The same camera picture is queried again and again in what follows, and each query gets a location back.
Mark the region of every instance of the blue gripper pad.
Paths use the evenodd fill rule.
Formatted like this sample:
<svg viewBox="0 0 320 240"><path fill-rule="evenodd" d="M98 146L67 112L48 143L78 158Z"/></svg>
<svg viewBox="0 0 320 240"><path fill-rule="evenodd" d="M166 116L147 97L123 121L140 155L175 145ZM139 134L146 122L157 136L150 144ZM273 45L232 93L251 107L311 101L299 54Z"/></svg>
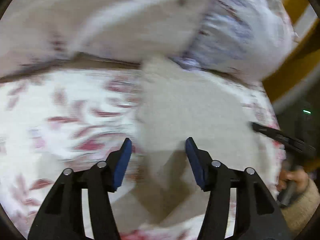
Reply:
<svg viewBox="0 0 320 240"><path fill-rule="evenodd" d="M108 166L113 171L113 188L117 190L121 186L125 171L132 153L132 142L129 138L124 140L119 151L111 152L106 160Z"/></svg>
<svg viewBox="0 0 320 240"><path fill-rule="evenodd" d="M203 163L199 159L199 150L192 137L186 140L185 151L191 165L193 175L195 176L197 185L204 190L206 185L206 175Z"/></svg>

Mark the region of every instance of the mattress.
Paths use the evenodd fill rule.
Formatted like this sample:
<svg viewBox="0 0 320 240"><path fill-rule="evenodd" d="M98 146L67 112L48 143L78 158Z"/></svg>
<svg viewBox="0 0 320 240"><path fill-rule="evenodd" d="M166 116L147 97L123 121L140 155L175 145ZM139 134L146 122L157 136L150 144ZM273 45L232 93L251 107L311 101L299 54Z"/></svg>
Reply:
<svg viewBox="0 0 320 240"><path fill-rule="evenodd" d="M248 121L279 128L260 83L248 86L229 76L203 75L235 96ZM110 194L111 205L137 185L143 157L136 143L140 78L139 69L81 59L0 83L0 202L23 236L27 237L42 201L64 168L87 169L105 160L126 137L133 141L133 154L123 185ZM269 138L255 138L268 170L265 183L275 196L284 151ZM92 237L85 198L83 194L84 227ZM232 203L226 236L233 234L235 208ZM204 214L166 228L142 223L120 233L123 239L194 239L203 218Z"/></svg>

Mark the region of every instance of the beige pillow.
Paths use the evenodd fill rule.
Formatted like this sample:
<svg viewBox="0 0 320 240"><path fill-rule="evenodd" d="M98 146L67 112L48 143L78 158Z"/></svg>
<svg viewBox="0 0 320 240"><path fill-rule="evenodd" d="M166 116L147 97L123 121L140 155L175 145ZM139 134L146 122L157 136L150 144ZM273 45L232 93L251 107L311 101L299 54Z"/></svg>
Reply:
<svg viewBox="0 0 320 240"><path fill-rule="evenodd" d="M263 177L263 158L255 134L231 94L164 57L153 57L143 64L142 87L138 140L146 154L144 181L131 196L126 195L126 201L113 205L114 212L121 210L121 204L128 209L134 204L140 214L137 220L161 227L204 214L208 192L196 185L184 152L185 140L190 136L200 149L229 168L244 170L251 166ZM125 228L117 211L115 217L120 231L128 231L130 223L138 223L126 222Z"/></svg>

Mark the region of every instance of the fuzzy sweater sleeve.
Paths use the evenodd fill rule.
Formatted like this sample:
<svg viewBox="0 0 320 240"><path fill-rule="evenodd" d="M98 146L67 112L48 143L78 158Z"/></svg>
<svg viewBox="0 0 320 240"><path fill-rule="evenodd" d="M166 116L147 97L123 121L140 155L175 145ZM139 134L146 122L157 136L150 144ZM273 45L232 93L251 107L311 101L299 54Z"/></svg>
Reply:
<svg viewBox="0 0 320 240"><path fill-rule="evenodd" d="M282 214L289 229L296 236L306 226L320 203L316 184L309 179L306 191L290 207L283 208Z"/></svg>

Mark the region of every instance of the pillow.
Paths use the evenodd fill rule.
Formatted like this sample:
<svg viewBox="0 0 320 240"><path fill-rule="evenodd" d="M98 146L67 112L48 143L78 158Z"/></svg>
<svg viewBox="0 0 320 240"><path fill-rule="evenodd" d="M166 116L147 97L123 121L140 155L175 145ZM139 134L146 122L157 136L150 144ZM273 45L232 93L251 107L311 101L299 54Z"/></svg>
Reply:
<svg viewBox="0 0 320 240"><path fill-rule="evenodd" d="M183 59L250 83L273 73L293 48L294 31L281 0L211 0Z"/></svg>
<svg viewBox="0 0 320 240"><path fill-rule="evenodd" d="M148 210L153 223L168 227L205 213L208 192L196 185L184 151L190 136L199 149L229 168L251 166L265 178L257 135L233 95L164 57L143 64L142 88L137 138L148 169L144 183L132 195L140 199L141 210Z"/></svg>
<svg viewBox="0 0 320 240"><path fill-rule="evenodd" d="M13 0L0 21L0 77L78 52L139 62L179 53L207 0Z"/></svg>

